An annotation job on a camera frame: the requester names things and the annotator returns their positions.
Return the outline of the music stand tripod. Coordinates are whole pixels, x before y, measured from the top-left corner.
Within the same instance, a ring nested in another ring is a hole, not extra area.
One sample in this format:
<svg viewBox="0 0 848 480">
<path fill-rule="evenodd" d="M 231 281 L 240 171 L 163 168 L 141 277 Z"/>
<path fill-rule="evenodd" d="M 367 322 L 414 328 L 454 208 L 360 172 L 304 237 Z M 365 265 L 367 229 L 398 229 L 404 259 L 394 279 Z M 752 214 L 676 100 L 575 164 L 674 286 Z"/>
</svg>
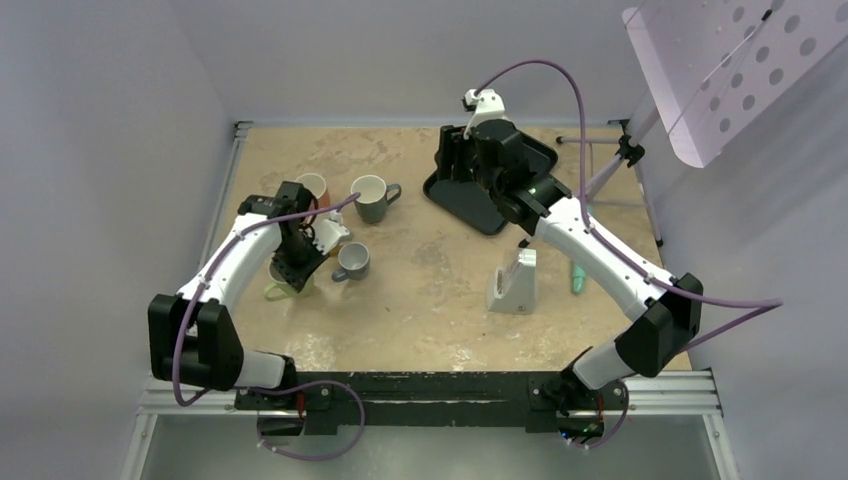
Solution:
<svg viewBox="0 0 848 480">
<path fill-rule="evenodd" d="M 640 253 L 657 253 L 661 245 L 655 213 L 642 187 L 642 165 L 629 167 L 619 158 L 619 138 L 640 139 L 657 122 L 612 120 L 605 128 L 588 127 L 586 146 L 586 200 L 592 215 Z"/>
</svg>

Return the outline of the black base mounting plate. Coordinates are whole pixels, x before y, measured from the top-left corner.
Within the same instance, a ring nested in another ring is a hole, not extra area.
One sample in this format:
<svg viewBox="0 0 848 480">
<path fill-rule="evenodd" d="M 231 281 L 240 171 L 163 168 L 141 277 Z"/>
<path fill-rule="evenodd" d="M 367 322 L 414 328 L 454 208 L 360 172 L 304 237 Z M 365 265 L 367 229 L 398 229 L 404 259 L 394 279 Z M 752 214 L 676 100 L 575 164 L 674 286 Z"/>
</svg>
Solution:
<svg viewBox="0 0 848 480">
<path fill-rule="evenodd" d="M 300 372 L 296 393 L 240 388 L 238 410 L 289 412 L 306 435 L 341 426 L 521 428 L 598 438 L 626 406 L 621 383 L 569 393 L 557 371 Z"/>
</svg>

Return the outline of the small blue-grey mug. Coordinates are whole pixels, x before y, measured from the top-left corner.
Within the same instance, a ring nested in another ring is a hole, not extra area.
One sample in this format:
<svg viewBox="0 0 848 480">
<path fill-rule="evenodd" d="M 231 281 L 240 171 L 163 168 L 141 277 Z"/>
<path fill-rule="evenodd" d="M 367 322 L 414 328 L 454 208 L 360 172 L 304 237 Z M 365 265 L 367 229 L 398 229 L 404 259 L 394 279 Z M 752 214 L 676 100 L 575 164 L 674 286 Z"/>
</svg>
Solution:
<svg viewBox="0 0 848 480">
<path fill-rule="evenodd" d="M 340 283 L 348 280 L 365 279 L 369 272 L 370 260 L 370 251 L 365 244 L 360 242 L 347 243 L 338 253 L 339 268 L 332 273 L 332 281 Z"/>
</svg>

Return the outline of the perforated music stand desk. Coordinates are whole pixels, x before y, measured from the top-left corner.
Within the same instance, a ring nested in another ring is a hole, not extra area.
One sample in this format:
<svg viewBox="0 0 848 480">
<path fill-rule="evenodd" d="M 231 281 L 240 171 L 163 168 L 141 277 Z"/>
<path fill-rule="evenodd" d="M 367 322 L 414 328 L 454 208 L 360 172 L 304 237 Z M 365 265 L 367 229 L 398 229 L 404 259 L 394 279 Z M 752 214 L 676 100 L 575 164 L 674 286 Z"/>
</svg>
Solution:
<svg viewBox="0 0 848 480">
<path fill-rule="evenodd" d="M 674 154 L 695 168 L 847 41 L 846 0 L 640 1 L 621 19 Z"/>
</svg>

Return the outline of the aluminium frame rail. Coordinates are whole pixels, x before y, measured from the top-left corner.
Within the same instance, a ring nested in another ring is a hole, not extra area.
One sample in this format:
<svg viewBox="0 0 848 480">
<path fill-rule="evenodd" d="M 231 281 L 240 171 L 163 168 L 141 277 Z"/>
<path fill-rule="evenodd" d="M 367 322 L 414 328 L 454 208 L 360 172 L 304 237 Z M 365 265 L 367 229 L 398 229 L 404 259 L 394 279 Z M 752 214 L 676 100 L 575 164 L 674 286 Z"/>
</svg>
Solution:
<svg viewBox="0 0 848 480">
<path fill-rule="evenodd" d="M 304 372 L 300 399 L 146 388 L 125 479 L 736 479 L 708 371 L 562 415 L 554 372 Z"/>
</svg>

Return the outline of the teal handled tool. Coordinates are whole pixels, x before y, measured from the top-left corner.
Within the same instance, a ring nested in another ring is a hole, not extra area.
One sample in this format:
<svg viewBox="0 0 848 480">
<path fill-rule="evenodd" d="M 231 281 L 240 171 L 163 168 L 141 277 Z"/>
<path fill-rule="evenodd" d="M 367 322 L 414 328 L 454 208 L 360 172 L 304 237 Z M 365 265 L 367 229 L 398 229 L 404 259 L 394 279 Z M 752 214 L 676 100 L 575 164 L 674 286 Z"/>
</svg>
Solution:
<svg viewBox="0 0 848 480">
<path fill-rule="evenodd" d="M 584 292 L 587 277 L 585 270 L 576 262 L 571 263 L 571 291 L 574 295 L 580 295 Z"/>
</svg>

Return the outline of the green mug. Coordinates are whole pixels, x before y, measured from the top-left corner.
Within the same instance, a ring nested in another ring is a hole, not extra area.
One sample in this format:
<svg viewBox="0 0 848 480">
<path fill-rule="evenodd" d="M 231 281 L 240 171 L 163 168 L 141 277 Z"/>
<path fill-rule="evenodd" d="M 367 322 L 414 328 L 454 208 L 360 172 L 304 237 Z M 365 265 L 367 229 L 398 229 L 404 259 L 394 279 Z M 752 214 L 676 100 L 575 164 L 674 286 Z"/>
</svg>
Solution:
<svg viewBox="0 0 848 480">
<path fill-rule="evenodd" d="M 296 291 L 289 285 L 277 269 L 270 264 L 268 266 L 268 275 L 271 282 L 263 290 L 263 298 L 266 301 L 280 301 L 285 299 L 303 298 L 311 295 L 315 290 L 315 282 L 313 277 L 306 280 L 303 288 Z"/>
</svg>

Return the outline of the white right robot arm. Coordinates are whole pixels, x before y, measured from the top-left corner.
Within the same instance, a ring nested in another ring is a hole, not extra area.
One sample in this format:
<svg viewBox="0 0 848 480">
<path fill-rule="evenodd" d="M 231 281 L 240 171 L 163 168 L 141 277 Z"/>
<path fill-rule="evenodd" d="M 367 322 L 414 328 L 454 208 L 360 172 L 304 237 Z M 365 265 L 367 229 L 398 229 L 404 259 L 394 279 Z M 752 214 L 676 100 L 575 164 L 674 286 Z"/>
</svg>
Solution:
<svg viewBox="0 0 848 480">
<path fill-rule="evenodd" d="M 553 149 L 504 119 L 445 125 L 434 160 L 438 179 L 458 179 L 507 222 L 578 263 L 617 303 L 630 326 L 581 353 L 561 373 L 564 399 L 584 407 L 607 384 L 656 376 L 700 329 L 702 283 L 651 264 L 583 214 L 576 193 L 541 164 Z"/>
</svg>

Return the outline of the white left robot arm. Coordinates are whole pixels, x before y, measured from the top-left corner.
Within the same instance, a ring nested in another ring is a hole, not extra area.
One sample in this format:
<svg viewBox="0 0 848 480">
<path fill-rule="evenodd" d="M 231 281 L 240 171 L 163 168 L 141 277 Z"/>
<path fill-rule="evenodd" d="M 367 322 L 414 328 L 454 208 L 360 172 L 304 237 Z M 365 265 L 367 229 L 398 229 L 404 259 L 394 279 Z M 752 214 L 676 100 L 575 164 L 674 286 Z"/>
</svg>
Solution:
<svg viewBox="0 0 848 480">
<path fill-rule="evenodd" d="M 298 395 L 293 360 L 245 349 L 231 311 L 261 267 L 301 292 L 349 237 L 338 209 L 316 207 L 299 183 L 283 182 L 273 196 L 248 196 L 207 264 L 176 293 L 150 302 L 153 376 L 210 390 L 259 388 L 272 408 L 292 405 Z"/>
</svg>

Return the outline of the pink mug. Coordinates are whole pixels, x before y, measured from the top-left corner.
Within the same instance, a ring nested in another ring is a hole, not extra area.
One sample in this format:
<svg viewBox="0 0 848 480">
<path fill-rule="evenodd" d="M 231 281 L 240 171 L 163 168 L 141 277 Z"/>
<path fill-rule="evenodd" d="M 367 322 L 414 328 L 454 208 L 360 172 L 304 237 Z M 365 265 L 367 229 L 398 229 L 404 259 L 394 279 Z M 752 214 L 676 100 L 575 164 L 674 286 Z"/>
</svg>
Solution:
<svg viewBox="0 0 848 480">
<path fill-rule="evenodd" d="M 318 207 L 325 208 L 331 205 L 330 193 L 325 178 L 317 173 L 305 173 L 295 179 L 296 183 L 302 184 L 317 199 Z"/>
</svg>

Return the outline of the black plastic tray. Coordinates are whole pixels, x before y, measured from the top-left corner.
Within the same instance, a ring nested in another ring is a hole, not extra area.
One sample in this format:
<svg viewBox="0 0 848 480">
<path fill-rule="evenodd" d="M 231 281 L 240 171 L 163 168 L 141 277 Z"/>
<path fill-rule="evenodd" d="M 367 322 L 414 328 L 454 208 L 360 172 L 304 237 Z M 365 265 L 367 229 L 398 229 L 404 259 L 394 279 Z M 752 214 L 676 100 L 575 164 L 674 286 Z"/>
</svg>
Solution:
<svg viewBox="0 0 848 480">
<path fill-rule="evenodd" d="M 437 180 L 435 172 L 425 180 L 423 191 L 428 199 L 482 234 L 495 235 L 511 223 L 532 235 L 557 201 L 573 196 L 551 174 L 557 153 L 508 120 L 479 125 L 502 127 L 498 158 L 504 170 L 504 191 L 487 193 L 474 182 Z"/>
</svg>

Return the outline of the white metronome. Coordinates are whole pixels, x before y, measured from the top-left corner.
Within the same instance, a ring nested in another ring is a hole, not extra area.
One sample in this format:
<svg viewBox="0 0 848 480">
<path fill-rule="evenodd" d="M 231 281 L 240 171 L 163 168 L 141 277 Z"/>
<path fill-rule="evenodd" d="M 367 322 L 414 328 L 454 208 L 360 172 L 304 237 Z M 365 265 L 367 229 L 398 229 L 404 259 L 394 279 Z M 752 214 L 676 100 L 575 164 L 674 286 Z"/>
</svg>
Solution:
<svg viewBox="0 0 848 480">
<path fill-rule="evenodd" d="M 538 302 L 537 252 L 517 248 L 507 254 L 490 277 L 486 289 L 489 312 L 531 315 Z"/>
</svg>

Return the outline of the grey-blue ceramic mug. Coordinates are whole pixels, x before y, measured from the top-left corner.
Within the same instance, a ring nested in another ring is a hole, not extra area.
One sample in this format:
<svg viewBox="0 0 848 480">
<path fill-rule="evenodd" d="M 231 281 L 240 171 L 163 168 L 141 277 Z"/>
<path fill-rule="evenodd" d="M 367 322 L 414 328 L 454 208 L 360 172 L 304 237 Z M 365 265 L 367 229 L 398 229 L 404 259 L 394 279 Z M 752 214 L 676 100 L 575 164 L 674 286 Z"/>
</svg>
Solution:
<svg viewBox="0 0 848 480">
<path fill-rule="evenodd" d="M 389 206 L 402 194 L 397 183 L 387 183 L 377 175 L 363 175 L 355 179 L 350 188 L 351 194 L 359 194 L 354 201 L 360 219 L 366 224 L 381 222 Z"/>
</svg>

